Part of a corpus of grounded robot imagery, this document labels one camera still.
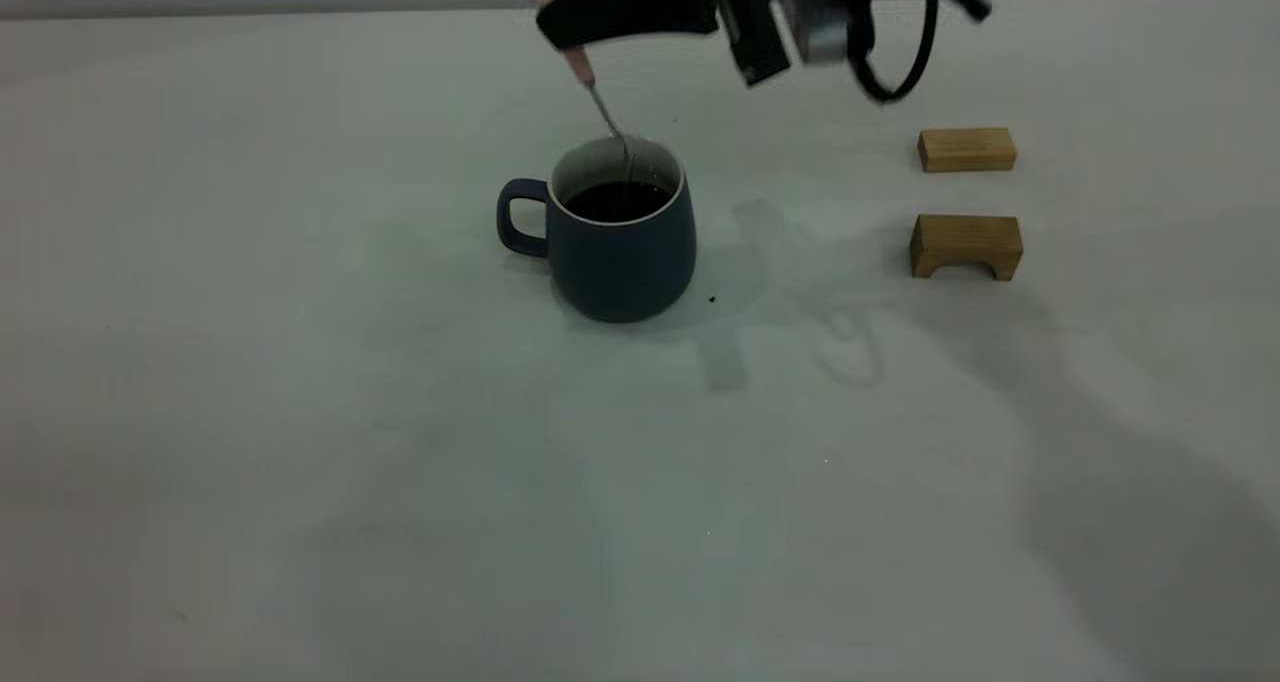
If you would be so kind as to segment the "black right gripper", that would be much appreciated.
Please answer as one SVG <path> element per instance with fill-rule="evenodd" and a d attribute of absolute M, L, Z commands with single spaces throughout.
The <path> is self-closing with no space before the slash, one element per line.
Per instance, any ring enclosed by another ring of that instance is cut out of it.
<path fill-rule="evenodd" d="M 745 84 L 791 67 L 774 3 L 805 67 L 852 61 L 850 29 L 870 20 L 870 0 L 716 0 Z M 713 35 L 719 22 L 707 0 L 538 0 L 538 27 L 554 49 L 570 50 L 641 35 Z"/>

